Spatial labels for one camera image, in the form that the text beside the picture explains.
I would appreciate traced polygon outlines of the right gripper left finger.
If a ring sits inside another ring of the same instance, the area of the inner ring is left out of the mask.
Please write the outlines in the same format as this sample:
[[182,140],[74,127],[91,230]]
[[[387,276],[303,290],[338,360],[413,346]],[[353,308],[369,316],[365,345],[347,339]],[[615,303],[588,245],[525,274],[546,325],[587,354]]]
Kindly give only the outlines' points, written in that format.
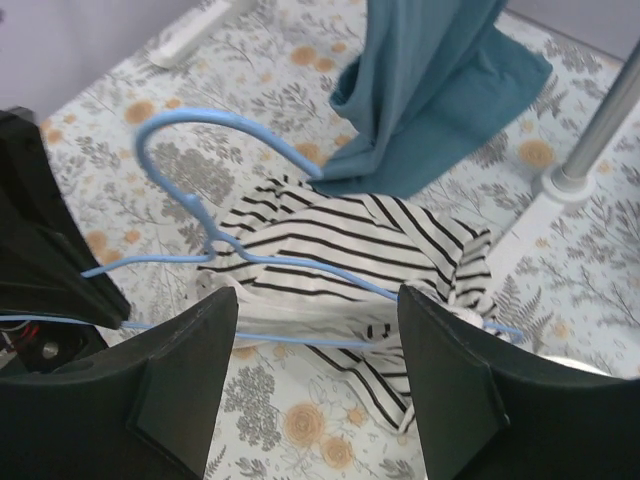
[[237,316],[223,287],[51,373],[3,374],[2,478],[203,478]]

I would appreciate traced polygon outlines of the black white striped tank top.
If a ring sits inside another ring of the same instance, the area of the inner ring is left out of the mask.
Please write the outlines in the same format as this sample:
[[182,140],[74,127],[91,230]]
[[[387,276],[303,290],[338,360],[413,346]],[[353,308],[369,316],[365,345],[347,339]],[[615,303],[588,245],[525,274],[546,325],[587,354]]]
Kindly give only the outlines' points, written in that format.
[[270,179],[221,227],[252,254],[321,262],[368,282],[361,288],[316,269],[251,263],[221,243],[216,258],[197,267],[189,296],[233,287],[246,344],[259,334],[305,339],[302,357],[346,383],[391,430],[415,421],[393,299],[400,287],[417,288],[474,326],[495,316],[490,232],[395,197],[330,197]]

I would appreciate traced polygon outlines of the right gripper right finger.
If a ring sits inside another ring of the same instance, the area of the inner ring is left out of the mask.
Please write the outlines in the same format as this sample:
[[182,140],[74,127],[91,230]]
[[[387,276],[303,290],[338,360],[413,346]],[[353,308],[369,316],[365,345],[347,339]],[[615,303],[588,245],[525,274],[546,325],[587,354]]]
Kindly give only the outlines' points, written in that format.
[[429,478],[638,477],[637,380],[531,354],[412,287],[398,320]]

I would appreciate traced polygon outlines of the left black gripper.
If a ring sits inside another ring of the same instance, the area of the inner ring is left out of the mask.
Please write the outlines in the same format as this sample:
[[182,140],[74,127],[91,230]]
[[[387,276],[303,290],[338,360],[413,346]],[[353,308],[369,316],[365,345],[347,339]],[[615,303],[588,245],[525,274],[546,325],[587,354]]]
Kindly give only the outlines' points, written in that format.
[[1,114],[1,332],[14,373],[51,373],[106,348],[130,304],[97,267],[51,171],[30,110]]

